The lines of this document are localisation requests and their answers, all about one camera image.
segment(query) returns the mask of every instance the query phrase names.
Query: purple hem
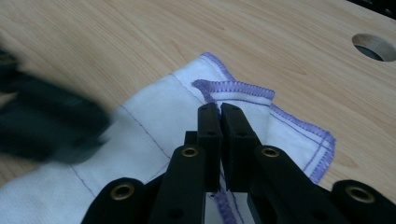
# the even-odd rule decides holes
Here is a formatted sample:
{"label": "purple hem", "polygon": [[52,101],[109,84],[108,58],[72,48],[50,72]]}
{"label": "purple hem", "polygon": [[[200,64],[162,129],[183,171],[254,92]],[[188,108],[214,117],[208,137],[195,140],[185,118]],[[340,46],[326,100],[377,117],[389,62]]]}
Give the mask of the purple hem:
{"label": "purple hem", "polygon": [[205,100],[209,103],[215,102],[210,92],[241,92],[252,96],[264,97],[268,100],[273,100],[275,97],[275,92],[272,90],[240,81],[208,81],[197,79],[192,82],[192,86],[200,90]]}
{"label": "purple hem", "polygon": [[201,56],[204,56],[207,59],[209,59],[212,63],[215,63],[218,66],[218,68],[221,70],[221,73],[224,76],[226,76],[229,81],[236,81],[233,75],[228,71],[225,64],[218,57],[216,57],[215,55],[209,52],[204,52],[201,54]]}
{"label": "purple hem", "polygon": [[311,124],[311,123],[302,121],[300,119],[297,119],[296,117],[294,117],[291,114],[288,114],[287,112],[285,112],[281,108],[277,107],[276,105],[271,105],[271,109],[273,111],[275,111],[279,116],[281,116],[284,119],[287,119],[288,121],[290,121],[291,123],[295,124],[296,126],[298,126],[298,127],[302,128],[302,129],[304,129],[304,130],[306,130],[306,131],[308,131],[310,133],[313,133],[313,134],[321,137],[322,138],[322,142],[324,142],[324,141],[329,142],[329,146],[328,147],[324,147],[322,145],[322,143],[319,144],[319,147],[318,147],[317,151],[315,152],[314,156],[310,160],[310,162],[311,162],[315,158],[315,155],[318,153],[318,151],[321,150],[323,147],[326,149],[326,152],[324,153],[324,155],[321,158],[320,162],[315,167],[315,169],[312,172],[312,174],[309,176],[309,178],[315,184],[317,184],[320,181],[320,179],[324,176],[324,174],[326,173],[326,171],[329,168],[330,163],[332,162],[332,159],[334,157],[335,138],[329,132],[319,128],[318,126],[316,126],[314,124]]}
{"label": "purple hem", "polygon": [[225,189],[221,188],[220,191],[214,195],[214,199],[219,213],[221,214],[223,223],[236,224],[236,220],[231,210],[230,202],[227,199]]}

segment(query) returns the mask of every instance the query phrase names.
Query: wood grain surface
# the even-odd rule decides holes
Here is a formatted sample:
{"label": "wood grain surface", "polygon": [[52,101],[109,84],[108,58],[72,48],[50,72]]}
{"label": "wood grain surface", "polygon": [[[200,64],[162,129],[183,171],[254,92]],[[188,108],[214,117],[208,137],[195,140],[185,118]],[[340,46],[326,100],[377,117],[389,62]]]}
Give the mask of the wood grain surface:
{"label": "wood grain surface", "polygon": [[[352,178],[396,202],[396,62],[361,54],[357,34],[395,46],[396,21],[342,0],[0,4],[0,43],[22,70],[109,112],[212,52],[235,78],[276,91],[277,105],[332,132],[336,152],[322,187]],[[37,165],[1,154],[0,185]]]}

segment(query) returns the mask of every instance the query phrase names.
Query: white towel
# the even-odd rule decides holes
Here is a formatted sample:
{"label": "white towel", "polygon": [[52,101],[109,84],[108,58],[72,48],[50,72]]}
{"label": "white towel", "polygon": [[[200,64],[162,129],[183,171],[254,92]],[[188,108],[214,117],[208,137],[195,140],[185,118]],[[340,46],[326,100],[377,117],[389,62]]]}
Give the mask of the white towel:
{"label": "white towel", "polygon": [[[265,145],[282,148],[314,182],[322,178],[335,140],[318,126],[272,104],[275,93],[239,82],[214,55],[204,53],[147,86],[113,114],[108,142],[75,165],[48,162],[0,188],[0,223],[79,223],[110,181],[149,182],[166,171],[186,131],[197,128],[197,108],[215,102],[241,107]],[[207,195],[205,223],[252,223],[246,194]]]}

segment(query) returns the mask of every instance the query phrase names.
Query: black plastic part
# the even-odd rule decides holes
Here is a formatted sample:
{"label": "black plastic part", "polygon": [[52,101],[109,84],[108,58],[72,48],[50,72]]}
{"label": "black plastic part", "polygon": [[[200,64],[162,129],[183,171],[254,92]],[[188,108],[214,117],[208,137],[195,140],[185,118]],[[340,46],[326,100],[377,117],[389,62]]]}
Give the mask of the black plastic part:
{"label": "black plastic part", "polygon": [[[132,195],[126,199],[115,200],[112,191],[118,186],[120,188],[119,192],[115,192],[116,196],[120,197],[129,190],[133,191]],[[144,196],[144,185],[140,181],[131,178],[114,180],[107,184],[93,201],[82,223],[142,223],[137,220],[140,218]]]}
{"label": "black plastic part", "polygon": [[163,177],[148,223],[203,223],[205,216],[205,151],[178,147]]}
{"label": "black plastic part", "polygon": [[221,161],[227,189],[248,192],[251,178],[251,156],[260,140],[250,127],[244,112],[235,105],[221,105],[221,128],[224,143]]}
{"label": "black plastic part", "polygon": [[16,92],[0,108],[0,150],[39,161],[87,160],[103,144],[106,112],[91,100],[17,71],[15,58],[0,53],[0,91]]}
{"label": "black plastic part", "polygon": [[184,136],[184,145],[197,145],[197,132],[186,132]]}
{"label": "black plastic part", "polygon": [[347,0],[361,7],[396,20],[396,2],[394,0]]}
{"label": "black plastic part", "polygon": [[348,223],[283,150],[257,147],[253,164],[250,194],[271,203],[276,223]]}
{"label": "black plastic part", "polygon": [[220,151],[222,133],[216,104],[207,104],[198,108],[197,145],[205,149],[207,192],[219,191]]}
{"label": "black plastic part", "polygon": [[247,194],[247,205],[254,219],[255,224],[278,223],[276,211],[265,197],[256,197],[251,193]]}
{"label": "black plastic part", "polygon": [[332,202],[352,223],[390,224],[396,221],[396,206],[375,189],[355,180],[332,186]]}

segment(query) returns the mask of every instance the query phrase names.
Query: circular hole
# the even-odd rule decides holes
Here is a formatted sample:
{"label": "circular hole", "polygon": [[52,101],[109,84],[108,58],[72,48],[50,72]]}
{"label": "circular hole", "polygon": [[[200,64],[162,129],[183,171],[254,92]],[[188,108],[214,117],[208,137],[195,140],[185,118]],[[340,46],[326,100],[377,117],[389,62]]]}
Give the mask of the circular hole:
{"label": "circular hole", "polygon": [[188,147],[181,150],[181,154],[185,157],[194,157],[198,155],[198,150],[193,147]]}
{"label": "circular hole", "polygon": [[117,185],[113,190],[111,190],[111,198],[120,201],[131,197],[134,194],[134,185],[131,183],[124,183]]}
{"label": "circular hole", "polygon": [[263,148],[262,155],[267,156],[267,157],[278,157],[279,152],[274,149],[271,149],[271,148]]}
{"label": "circular hole", "polygon": [[311,211],[312,217],[314,217],[318,221],[327,221],[329,218],[327,217],[326,213],[323,211],[320,211],[318,209],[314,209]]}
{"label": "circular hole", "polygon": [[376,35],[354,35],[352,43],[358,51],[367,57],[381,62],[396,61],[396,48]]}
{"label": "circular hole", "polygon": [[351,198],[361,203],[373,203],[375,201],[375,197],[372,193],[360,187],[348,186],[346,187],[346,193]]}
{"label": "circular hole", "polygon": [[171,219],[179,219],[179,218],[183,217],[183,215],[184,215],[183,210],[181,210],[179,208],[171,209],[168,212],[168,216]]}

